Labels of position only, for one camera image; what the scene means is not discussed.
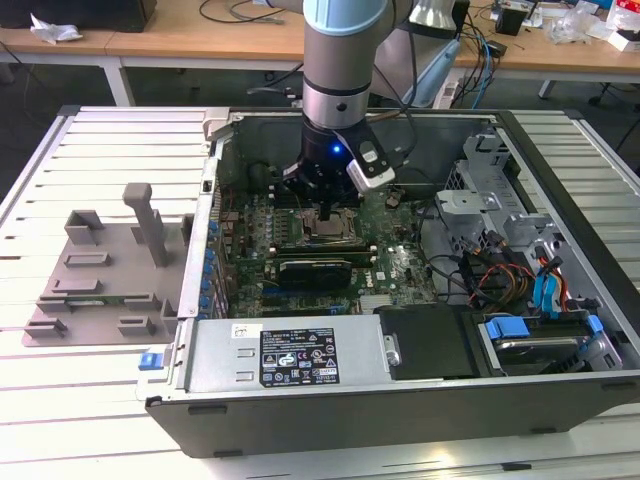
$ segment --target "sticker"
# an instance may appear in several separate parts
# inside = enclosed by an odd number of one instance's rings
[[[333,328],[263,331],[259,335],[262,386],[340,383]]]
[[[234,323],[231,325],[231,338],[260,338],[261,323]]]

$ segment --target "wooden desk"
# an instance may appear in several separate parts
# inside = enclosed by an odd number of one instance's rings
[[[158,0],[156,12],[144,33],[115,33],[107,44],[108,55],[191,57],[234,60],[290,60],[304,55],[304,18],[290,12],[279,17],[284,25],[264,23],[222,24],[202,17],[202,0]],[[264,15],[266,7],[246,5],[248,15]],[[230,19],[225,0],[213,0],[205,13]]]
[[[86,38],[51,46],[28,30],[2,30],[2,39],[26,63],[96,65],[104,69],[116,105],[134,105],[125,67],[171,67],[237,70],[289,70],[304,54],[304,19],[280,14],[285,25],[220,24],[200,16],[202,0],[158,0],[156,12],[143,33],[82,32]],[[591,45],[553,45],[539,29],[521,29],[516,37],[495,34],[494,22],[476,17],[487,0],[471,7],[474,22],[490,39],[507,45],[496,75],[542,81],[640,82],[640,55],[621,53],[604,41]],[[266,7],[240,7],[250,15]],[[232,17],[225,0],[213,0],[206,13]],[[446,86],[457,84],[476,63],[473,43],[462,40],[462,50]],[[0,62],[13,59],[0,50]],[[542,93],[548,93],[547,82]]]
[[[14,53],[53,53],[76,55],[106,55],[107,42],[115,32],[83,30],[82,38],[57,45],[43,42],[26,28],[0,28],[0,40]]]
[[[569,73],[617,73],[640,74],[640,55],[622,53],[612,45],[592,39],[590,45],[572,43],[554,45],[547,38],[544,30],[537,28],[520,29],[513,37],[495,33],[495,22],[482,17],[489,16],[487,10],[478,15],[475,5],[486,5],[488,2],[474,2],[470,13],[473,22],[488,40],[507,45],[507,52],[500,62],[500,70],[533,70],[537,72],[569,72]],[[476,63],[476,50],[470,39],[462,41],[463,48],[458,56],[456,66],[472,67]]]

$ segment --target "gray 3d-printed part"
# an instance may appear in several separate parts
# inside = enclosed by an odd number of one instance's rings
[[[118,319],[118,330],[125,336],[129,335],[153,335],[156,327],[149,317],[142,315],[137,317],[120,317]]]
[[[191,230],[193,230],[193,218],[194,215],[185,215],[182,217],[182,222],[180,223],[180,230],[182,231],[182,239],[184,240],[185,247],[189,246]]]
[[[188,250],[184,224],[172,223],[162,229],[160,240],[167,251],[164,268],[156,268],[146,243],[139,245],[135,241],[131,227],[137,225],[105,224],[91,231],[95,243],[67,242],[51,275],[52,281],[36,302],[38,309],[25,327],[23,343],[70,346],[171,342],[177,328],[172,305],[177,306],[180,300]],[[100,287],[96,292],[56,293],[51,288],[54,279],[63,280],[66,285],[98,280]],[[168,305],[161,310],[164,303]],[[148,317],[151,325],[144,322],[140,328],[139,324],[122,325],[119,321],[131,316]],[[60,320],[68,331],[51,327],[55,320]]]
[[[51,291],[54,293],[95,293],[100,289],[100,281],[88,280],[64,280],[54,278],[51,280]]]
[[[124,304],[131,311],[158,310],[161,305],[160,300],[158,300],[155,293],[150,293],[145,296],[136,295],[133,298],[125,298]]]
[[[169,333],[176,333],[178,328],[178,312],[171,307],[171,302],[169,302],[169,300],[165,299],[162,302],[160,320],[162,320],[162,323],[164,323],[164,326]]]
[[[142,237],[149,247],[153,263],[156,264],[156,267],[165,267],[167,265],[167,250],[162,240],[162,222],[159,221],[159,215],[156,216],[151,209],[151,193],[151,185],[148,183],[130,183],[124,190],[122,200],[136,214],[142,230]]]
[[[65,297],[65,294],[41,296],[40,300],[36,302],[36,307],[42,313],[71,312],[71,307],[67,304]]]
[[[106,267],[111,262],[106,252],[72,253],[64,257],[63,263],[67,268]]]
[[[131,233],[133,234],[133,238],[136,240],[138,245],[144,245],[144,237],[142,236],[142,229],[139,225],[134,225],[131,227]]]
[[[24,329],[31,338],[63,338],[67,327],[57,318],[42,322],[30,322]]]
[[[75,210],[71,212],[64,226],[69,240],[74,245],[97,245],[94,230],[101,230],[104,226],[93,210]]]

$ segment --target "side panel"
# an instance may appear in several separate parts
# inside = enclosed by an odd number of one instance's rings
[[[259,455],[562,432],[637,397],[638,379],[190,404],[156,398],[146,409],[191,457]]]

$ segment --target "metal rail table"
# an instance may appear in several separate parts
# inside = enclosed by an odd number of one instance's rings
[[[146,181],[166,222],[193,212],[207,155],[204,111],[82,108],[56,118],[0,206],[0,330],[30,317],[65,243],[63,226],[72,209],[131,221],[121,201],[124,185]],[[227,110],[219,113],[222,123]],[[611,245],[638,241],[636,180],[590,127],[561,112],[516,114]],[[618,202],[622,197],[627,203]],[[615,408],[563,434],[194,460],[139,401],[144,392],[137,386],[137,364],[148,346],[27,349],[21,336],[0,332],[0,478],[640,476],[640,404]],[[161,380],[162,372],[154,375],[151,381]],[[514,463],[531,469],[512,471]]]

